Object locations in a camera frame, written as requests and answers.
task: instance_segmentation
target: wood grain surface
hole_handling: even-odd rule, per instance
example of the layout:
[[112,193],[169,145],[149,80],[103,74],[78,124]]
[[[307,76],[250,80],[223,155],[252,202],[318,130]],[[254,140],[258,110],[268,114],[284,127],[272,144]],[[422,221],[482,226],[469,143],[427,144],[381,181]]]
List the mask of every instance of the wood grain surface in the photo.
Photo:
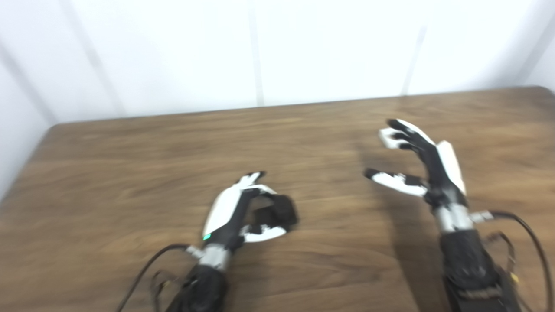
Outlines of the wood grain surface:
[[[256,170],[293,198],[300,224],[237,252],[226,311],[448,311],[429,208],[362,176],[423,173],[411,152],[382,147],[386,118],[449,140],[471,210],[517,213],[555,263],[555,98],[543,88],[106,120],[53,127],[2,202],[0,311],[112,311],[158,249],[200,244],[215,197]],[[512,238],[520,291],[543,308],[526,233],[478,228]],[[505,263],[501,243],[491,253]],[[150,274],[193,263],[170,253]],[[150,311],[147,287],[127,311]]]

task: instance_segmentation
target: black fabric strap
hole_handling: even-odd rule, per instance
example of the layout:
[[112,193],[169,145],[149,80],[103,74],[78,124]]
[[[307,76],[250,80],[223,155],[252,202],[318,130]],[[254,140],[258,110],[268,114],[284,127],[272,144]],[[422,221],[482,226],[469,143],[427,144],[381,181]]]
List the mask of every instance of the black fabric strap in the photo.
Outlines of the black fabric strap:
[[255,223],[251,225],[249,232],[261,234],[262,225],[270,228],[282,227],[289,232],[291,226],[299,221],[293,201],[287,195],[270,195],[269,198],[274,204],[254,211]]

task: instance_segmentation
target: white wall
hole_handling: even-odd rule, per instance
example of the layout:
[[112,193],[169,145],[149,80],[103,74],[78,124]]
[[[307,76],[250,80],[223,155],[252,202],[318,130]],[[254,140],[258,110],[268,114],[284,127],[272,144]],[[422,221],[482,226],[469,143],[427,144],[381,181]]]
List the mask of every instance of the white wall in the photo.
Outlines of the white wall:
[[50,125],[0,64],[0,199]]
[[555,40],[551,41],[526,83],[541,85],[555,92]]
[[60,122],[555,88],[554,21],[552,0],[3,0],[0,195]]

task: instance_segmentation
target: cable connector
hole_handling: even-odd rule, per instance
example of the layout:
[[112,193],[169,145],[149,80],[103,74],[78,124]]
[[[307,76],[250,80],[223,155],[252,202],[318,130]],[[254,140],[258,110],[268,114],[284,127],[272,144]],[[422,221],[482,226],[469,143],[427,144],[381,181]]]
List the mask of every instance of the cable connector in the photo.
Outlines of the cable connector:
[[206,254],[204,251],[198,249],[195,246],[189,246],[187,247],[187,249],[185,249],[185,251],[197,259],[204,257],[204,255]]
[[471,213],[468,217],[474,223],[483,223],[494,219],[494,216],[488,210]]

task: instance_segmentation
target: prosthetic hand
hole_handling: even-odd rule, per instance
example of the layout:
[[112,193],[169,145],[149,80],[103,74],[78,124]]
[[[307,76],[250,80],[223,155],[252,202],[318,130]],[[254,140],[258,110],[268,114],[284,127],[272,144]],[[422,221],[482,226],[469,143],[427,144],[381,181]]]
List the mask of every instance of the prosthetic hand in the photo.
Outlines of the prosthetic hand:
[[485,251],[474,223],[494,219],[491,212],[468,213],[465,184],[451,144],[434,143],[422,130],[400,119],[388,120],[380,139],[391,149],[414,151],[428,175],[367,169],[374,182],[423,197],[441,231],[444,282],[453,311],[520,312],[510,273],[495,265]]
[[[227,292],[225,272],[231,257],[244,243],[253,243],[282,236],[297,223],[291,199],[278,195],[269,187],[256,184],[264,172],[249,173],[225,189],[216,198],[206,221],[204,248],[174,244],[157,253],[135,279],[128,295],[117,311],[121,311],[140,278],[150,264],[165,251],[181,249],[199,259],[198,264],[184,278],[177,278],[165,271],[158,271],[151,282],[151,296],[155,311],[160,311],[159,294],[168,283],[179,283],[180,292],[174,297],[166,312],[220,312]],[[263,196],[273,204],[254,211],[254,223],[244,225],[250,202]]]

